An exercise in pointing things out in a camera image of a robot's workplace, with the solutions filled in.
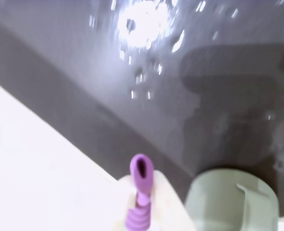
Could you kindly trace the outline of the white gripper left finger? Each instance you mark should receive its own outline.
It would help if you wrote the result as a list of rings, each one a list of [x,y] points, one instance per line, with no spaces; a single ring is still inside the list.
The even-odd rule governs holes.
[[[112,199],[112,231],[135,231],[128,223],[128,215],[136,206],[137,190],[131,175],[120,178],[114,187]]]

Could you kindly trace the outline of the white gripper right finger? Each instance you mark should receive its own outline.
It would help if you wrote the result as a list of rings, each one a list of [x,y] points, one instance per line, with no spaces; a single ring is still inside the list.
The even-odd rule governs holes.
[[[151,229],[154,231],[194,231],[195,225],[188,215],[175,189],[160,171],[154,171],[151,193]]]

